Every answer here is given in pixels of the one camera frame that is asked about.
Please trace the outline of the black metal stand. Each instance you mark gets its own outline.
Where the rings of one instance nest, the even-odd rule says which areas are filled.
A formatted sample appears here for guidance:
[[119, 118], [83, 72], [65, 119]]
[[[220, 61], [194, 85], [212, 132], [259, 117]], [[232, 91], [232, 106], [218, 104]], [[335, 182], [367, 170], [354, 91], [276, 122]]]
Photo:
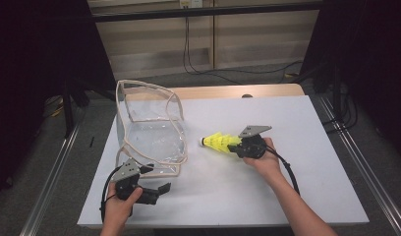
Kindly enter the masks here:
[[66, 133], [68, 138], [74, 130], [74, 115], [72, 110], [72, 100], [79, 107], [86, 107], [89, 104], [89, 98], [86, 95], [86, 88], [83, 81], [79, 78], [72, 78], [64, 81], [63, 85], [63, 108], [65, 114]]

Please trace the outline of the aluminium floor rail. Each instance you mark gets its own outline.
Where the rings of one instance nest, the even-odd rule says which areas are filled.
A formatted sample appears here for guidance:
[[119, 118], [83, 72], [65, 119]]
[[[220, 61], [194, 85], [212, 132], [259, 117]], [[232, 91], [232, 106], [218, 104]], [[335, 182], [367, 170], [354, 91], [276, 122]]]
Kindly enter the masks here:
[[80, 126], [76, 125], [70, 135], [64, 140], [45, 184], [29, 213], [20, 236], [36, 236], [42, 219], [51, 202], [60, 175], [76, 140], [79, 128]]
[[396, 235], [401, 236], [401, 211], [397, 207], [397, 204], [392, 200], [390, 195], [379, 182], [346, 126], [335, 120], [333, 105], [329, 99], [321, 97], [319, 101], [326, 115], [332, 119], [334, 132], [340, 137], [342, 143], [353, 158], [389, 224], [395, 231]]

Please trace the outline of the person's left hand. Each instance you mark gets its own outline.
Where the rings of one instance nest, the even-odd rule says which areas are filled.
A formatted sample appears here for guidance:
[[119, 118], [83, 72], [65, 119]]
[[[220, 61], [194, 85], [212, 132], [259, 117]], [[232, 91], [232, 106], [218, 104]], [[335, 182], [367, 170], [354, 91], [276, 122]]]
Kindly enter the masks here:
[[134, 203], [140, 198], [143, 193], [142, 188], [136, 188], [133, 193], [122, 201], [116, 197], [115, 184], [110, 183], [108, 188], [109, 200], [105, 205], [105, 215], [103, 228], [124, 229]]

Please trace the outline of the dark curtain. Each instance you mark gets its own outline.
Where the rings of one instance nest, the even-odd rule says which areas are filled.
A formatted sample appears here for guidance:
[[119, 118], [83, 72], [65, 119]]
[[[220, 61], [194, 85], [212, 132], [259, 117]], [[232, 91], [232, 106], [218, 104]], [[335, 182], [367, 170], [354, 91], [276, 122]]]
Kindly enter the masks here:
[[401, 0], [320, 0], [301, 72], [337, 70], [401, 156]]
[[27, 155], [44, 102], [115, 79], [88, 0], [0, 0], [0, 192]]

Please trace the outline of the light wooden cabinet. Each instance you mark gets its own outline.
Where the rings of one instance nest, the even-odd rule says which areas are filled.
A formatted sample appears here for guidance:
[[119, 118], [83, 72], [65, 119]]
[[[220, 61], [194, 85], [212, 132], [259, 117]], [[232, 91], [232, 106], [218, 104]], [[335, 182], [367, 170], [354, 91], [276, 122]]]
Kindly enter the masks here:
[[[202, 0], [201, 8], [300, 3], [313, 0]], [[179, 0], [87, 0], [90, 11], [118, 14], [182, 9]], [[305, 57], [318, 11], [98, 23], [117, 80]]]

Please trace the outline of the transparent bag with beige trim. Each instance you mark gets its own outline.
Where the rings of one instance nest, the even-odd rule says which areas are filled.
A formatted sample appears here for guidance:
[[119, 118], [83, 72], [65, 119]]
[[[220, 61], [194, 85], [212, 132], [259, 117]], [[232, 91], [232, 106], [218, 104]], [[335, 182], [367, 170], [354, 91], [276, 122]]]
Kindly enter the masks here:
[[180, 97], [171, 89], [122, 80], [116, 90], [117, 158], [150, 167], [146, 178], [175, 177], [188, 159]]

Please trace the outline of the white wall socket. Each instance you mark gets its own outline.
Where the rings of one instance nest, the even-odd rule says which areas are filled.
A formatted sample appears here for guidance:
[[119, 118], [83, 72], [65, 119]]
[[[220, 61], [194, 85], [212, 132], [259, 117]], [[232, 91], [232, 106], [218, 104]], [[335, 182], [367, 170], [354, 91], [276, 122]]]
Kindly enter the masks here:
[[179, 0], [182, 9], [201, 8], [203, 6], [202, 0]]

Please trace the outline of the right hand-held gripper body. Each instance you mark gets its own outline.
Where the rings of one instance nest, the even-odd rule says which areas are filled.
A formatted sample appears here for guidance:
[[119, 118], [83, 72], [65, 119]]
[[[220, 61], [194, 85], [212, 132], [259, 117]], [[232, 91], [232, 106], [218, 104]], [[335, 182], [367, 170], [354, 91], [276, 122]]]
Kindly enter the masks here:
[[247, 126], [239, 135], [241, 138], [239, 156], [261, 158], [265, 153], [266, 143], [260, 134], [271, 129], [271, 126]]

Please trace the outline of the person's right hand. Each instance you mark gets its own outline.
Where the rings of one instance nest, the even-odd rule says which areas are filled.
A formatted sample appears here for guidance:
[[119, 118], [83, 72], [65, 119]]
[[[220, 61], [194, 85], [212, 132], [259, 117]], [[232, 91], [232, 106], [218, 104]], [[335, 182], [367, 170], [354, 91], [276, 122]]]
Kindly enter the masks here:
[[243, 160], [246, 164], [253, 167], [268, 184], [272, 184], [283, 177], [279, 160], [271, 152], [266, 151], [264, 155], [258, 159], [244, 157]]

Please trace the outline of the black horizontal metal bar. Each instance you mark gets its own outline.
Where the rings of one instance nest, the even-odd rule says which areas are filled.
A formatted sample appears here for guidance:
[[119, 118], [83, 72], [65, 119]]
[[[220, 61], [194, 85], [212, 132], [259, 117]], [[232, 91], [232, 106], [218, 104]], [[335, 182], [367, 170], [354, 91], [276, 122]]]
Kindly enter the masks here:
[[135, 13], [97, 14], [93, 15], [91, 17], [91, 20], [95, 23], [105, 23], [105, 22], [157, 20], [157, 19], [188, 18], [188, 17], [241, 15], [241, 14], [255, 14], [255, 13], [297, 12], [297, 11], [319, 10], [323, 6], [324, 3], [318, 1], [318, 2], [287, 3], [287, 4], [267, 4], [267, 5], [255, 5], [255, 6], [176, 9], [176, 10], [135, 12]]

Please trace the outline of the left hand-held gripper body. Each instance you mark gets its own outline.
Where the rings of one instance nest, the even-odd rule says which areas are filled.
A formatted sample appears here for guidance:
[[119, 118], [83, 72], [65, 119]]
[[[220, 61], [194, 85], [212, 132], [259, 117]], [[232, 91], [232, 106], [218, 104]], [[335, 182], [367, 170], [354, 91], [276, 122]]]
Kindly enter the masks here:
[[[116, 196], [120, 200], [126, 200], [139, 186], [141, 175], [140, 168], [133, 159], [128, 159], [119, 166], [111, 178], [111, 181], [115, 183]], [[155, 205], [157, 200], [157, 190], [143, 188], [143, 193], [137, 203]]]

